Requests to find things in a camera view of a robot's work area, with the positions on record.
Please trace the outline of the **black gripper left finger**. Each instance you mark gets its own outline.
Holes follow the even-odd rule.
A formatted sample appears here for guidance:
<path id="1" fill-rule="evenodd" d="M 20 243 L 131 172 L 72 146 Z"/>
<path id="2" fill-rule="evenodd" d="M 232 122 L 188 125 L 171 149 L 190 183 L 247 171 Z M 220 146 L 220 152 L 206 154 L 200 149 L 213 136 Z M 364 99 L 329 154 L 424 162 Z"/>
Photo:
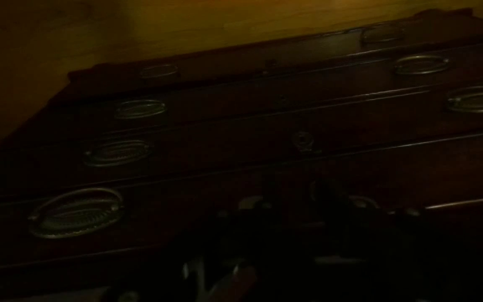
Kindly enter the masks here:
<path id="1" fill-rule="evenodd" d="M 277 178 L 267 178 L 262 184 L 260 199 L 255 208 L 263 213 L 280 214 L 284 209 L 284 196 L 280 181 Z"/>

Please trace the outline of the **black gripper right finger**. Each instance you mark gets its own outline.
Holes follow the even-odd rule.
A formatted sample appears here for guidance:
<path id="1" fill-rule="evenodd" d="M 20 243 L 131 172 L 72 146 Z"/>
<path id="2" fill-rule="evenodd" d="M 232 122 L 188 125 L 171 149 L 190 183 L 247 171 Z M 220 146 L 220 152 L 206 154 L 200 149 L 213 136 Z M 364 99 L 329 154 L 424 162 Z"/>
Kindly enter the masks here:
<path id="1" fill-rule="evenodd" d="M 347 194 L 342 186 L 332 179 L 317 179 L 314 183 L 314 203 L 317 213 L 326 221 L 341 221 L 364 209 L 359 199 Z"/>

